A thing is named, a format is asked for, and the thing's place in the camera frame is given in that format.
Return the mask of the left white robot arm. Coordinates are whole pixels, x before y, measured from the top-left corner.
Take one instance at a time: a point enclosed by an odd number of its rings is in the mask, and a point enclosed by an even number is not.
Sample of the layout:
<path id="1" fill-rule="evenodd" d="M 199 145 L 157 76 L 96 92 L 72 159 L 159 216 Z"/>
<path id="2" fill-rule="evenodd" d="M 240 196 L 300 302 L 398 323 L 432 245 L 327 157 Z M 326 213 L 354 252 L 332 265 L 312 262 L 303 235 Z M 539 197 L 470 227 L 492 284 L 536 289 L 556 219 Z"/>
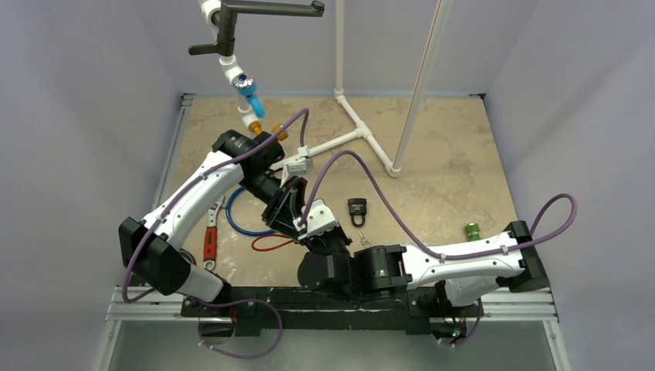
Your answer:
<path id="1" fill-rule="evenodd" d="M 281 194 L 270 166 L 284 157 L 278 138 L 262 132 L 249 138 L 228 130 L 212 145 L 199 168 L 160 206 L 119 226 L 122 262 L 153 290 L 184 294 L 200 301 L 212 316 L 226 313 L 231 286 L 218 274 L 190 264 L 180 254 L 200 219 L 232 187 L 240 185 L 266 205 Z"/>

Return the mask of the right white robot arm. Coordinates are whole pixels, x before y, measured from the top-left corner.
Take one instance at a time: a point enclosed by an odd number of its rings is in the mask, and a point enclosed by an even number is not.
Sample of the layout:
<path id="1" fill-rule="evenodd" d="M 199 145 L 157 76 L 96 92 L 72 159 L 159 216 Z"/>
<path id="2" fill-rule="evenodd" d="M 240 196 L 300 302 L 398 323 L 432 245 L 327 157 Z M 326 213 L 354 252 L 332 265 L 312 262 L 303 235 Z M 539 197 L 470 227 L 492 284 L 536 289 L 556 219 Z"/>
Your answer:
<path id="1" fill-rule="evenodd" d="M 378 245 L 350 254 L 345 240 L 325 233 L 297 271 L 303 288 L 344 301 L 378 301 L 442 283 L 433 303 L 451 315 L 498 288 L 514 293 L 550 285 L 526 222 L 509 223 L 492 237 L 421 249 Z"/>

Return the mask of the blue cable lock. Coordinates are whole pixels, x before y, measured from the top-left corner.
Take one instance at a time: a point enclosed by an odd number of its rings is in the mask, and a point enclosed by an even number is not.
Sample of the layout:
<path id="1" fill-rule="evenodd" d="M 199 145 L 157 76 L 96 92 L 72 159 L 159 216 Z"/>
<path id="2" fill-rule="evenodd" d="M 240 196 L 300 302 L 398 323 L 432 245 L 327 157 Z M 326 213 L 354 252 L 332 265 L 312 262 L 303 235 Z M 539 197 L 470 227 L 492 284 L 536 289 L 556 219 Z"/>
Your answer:
<path id="1" fill-rule="evenodd" d="M 263 237 L 275 233 L 274 230 L 252 231 L 246 230 L 239 226 L 233 218 L 232 208 L 237 198 L 246 190 L 243 187 L 236 189 L 227 199 L 225 205 L 226 220 L 229 225 L 237 232 L 248 237 Z"/>

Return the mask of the red cable padlock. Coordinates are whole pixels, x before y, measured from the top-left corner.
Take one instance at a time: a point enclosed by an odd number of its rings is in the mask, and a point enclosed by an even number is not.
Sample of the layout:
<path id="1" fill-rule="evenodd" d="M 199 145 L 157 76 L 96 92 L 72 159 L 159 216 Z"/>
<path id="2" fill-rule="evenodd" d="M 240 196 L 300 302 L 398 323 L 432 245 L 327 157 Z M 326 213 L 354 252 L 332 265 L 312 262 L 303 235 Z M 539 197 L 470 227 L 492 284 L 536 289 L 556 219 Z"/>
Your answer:
<path id="1" fill-rule="evenodd" d="M 270 233 L 267 235 L 255 237 L 251 242 L 251 249 L 256 252 L 270 252 L 278 250 L 282 247 L 295 244 L 296 242 L 290 237 L 284 236 L 280 233 Z"/>

